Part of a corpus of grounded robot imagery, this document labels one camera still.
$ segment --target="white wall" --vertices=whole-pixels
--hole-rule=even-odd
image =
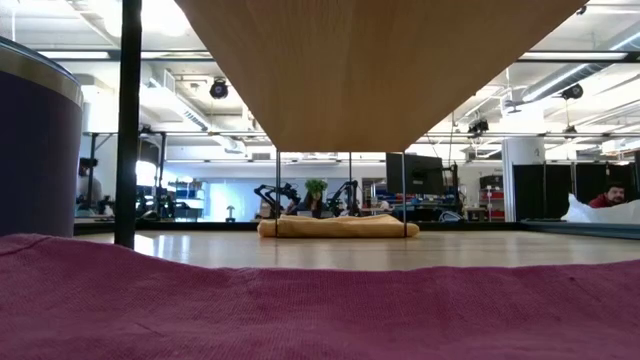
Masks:
[[[458,168],[460,189],[467,196],[468,205],[480,202],[480,178],[488,175],[502,175],[502,164],[468,164]]]

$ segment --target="computer monitor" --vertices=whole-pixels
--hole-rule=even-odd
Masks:
[[[402,154],[387,153],[387,191],[402,194]],[[442,159],[405,155],[404,170],[407,194],[444,194]]]

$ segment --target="white column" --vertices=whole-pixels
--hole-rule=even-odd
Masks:
[[[515,221],[515,187],[513,165],[542,164],[545,160],[544,138],[509,138],[502,141],[504,209],[506,221]]]

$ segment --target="ductwork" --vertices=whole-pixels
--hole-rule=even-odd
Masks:
[[[640,22],[598,46],[596,51],[638,51],[640,49]],[[558,71],[530,85],[522,92],[520,104],[542,100],[596,74],[612,64],[581,64],[563,66]]]

